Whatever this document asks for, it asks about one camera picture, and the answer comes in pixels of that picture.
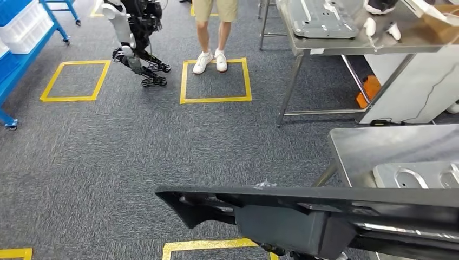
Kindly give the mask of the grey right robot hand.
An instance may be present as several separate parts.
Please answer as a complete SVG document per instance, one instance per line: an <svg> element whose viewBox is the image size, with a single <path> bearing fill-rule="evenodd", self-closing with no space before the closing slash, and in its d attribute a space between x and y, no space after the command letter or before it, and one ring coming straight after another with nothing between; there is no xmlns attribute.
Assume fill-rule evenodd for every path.
<svg viewBox="0 0 459 260"><path fill-rule="evenodd" d="M266 187L276 187L276 186L277 186L276 183L271 183L271 182L265 180L265 181L263 181L263 182L260 182L260 183L255 184L253 187L254 187L255 189L262 190L262 189L264 189L264 188L266 188Z"/></svg>

